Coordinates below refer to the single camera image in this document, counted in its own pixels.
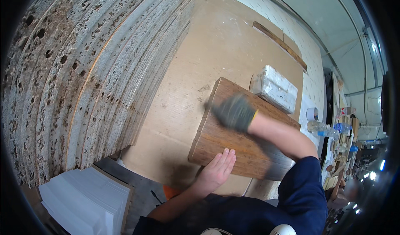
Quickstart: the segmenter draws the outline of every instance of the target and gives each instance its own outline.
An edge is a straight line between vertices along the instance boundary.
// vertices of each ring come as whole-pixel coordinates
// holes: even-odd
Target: navy blue shirt
[[[140,217],[133,234],[201,234],[218,228],[234,235],[268,235],[274,227],[288,224],[297,235],[320,235],[328,216],[321,181],[319,160],[306,157],[282,179],[277,207],[255,198],[210,194],[167,224]]]

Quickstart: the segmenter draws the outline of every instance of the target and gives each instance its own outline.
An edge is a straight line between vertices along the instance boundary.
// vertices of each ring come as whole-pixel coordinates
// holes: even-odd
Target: orange object
[[[181,194],[183,192],[182,190],[179,190],[179,189],[170,188],[167,185],[162,185],[162,186],[163,186],[165,198],[167,199],[167,201],[172,199],[175,196],[178,196],[179,194]]]

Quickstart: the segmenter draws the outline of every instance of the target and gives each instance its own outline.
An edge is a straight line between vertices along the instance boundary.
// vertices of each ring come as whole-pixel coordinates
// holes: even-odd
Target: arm
[[[167,223],[187,210],[194,203],[207,197],[226,182],[236,161],[235,150],[225,148],[202,170],[196,182],[178,196],[150,212],[147,217]]]
[[[344,179],[342,179],[342,180],[340,181],[340,186],[346,186],[346,182],[344,182]]]
[[[247,132],[272,142],[284,155],[297,162],[305,157],[316,157],[314,143],[297,129],[283,124],[262,113],[257,113]]]
[[[224,126],[272,142],[295,162],[309,156],[318,159],[315,145],[307,136],[293,127],[259,113],[250,106],[243,94],[233,95],[219,106],[212,105],[211,110]]]
[[[337,181],[337,183],[336,183],[335,188],[333,188],[332,195],[330,196],[330,199],[331,199],[332,201],[335,200],[335,199],[337,198],[337,196],[338,196],[338,195],[337,195],[337,192],[338,192],[338,190],[339,190],[340,183],[342,182],[343,174],[344,174],[344,169],[342,169],[342,170],[340,171],[340,173],[339,173],[339,179],[338,179],[338,181]]]

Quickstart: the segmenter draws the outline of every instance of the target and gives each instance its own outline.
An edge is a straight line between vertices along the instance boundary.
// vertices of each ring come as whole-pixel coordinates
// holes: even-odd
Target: work glove
[[[221,124],[238,132],[247,132],[257,111],[250,106],[246,96],[242,93],[227,98],[219,106],[211,105],[211,112]]]

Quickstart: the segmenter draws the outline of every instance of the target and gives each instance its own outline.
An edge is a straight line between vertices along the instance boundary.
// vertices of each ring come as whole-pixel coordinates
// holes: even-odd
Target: box
[[[360,126],[360,121],[358,120],[358,118],[352,118],[351,126],[353,128],[353,134],[354,134],[353,140],[356,141],[358,136],[358,128]]]

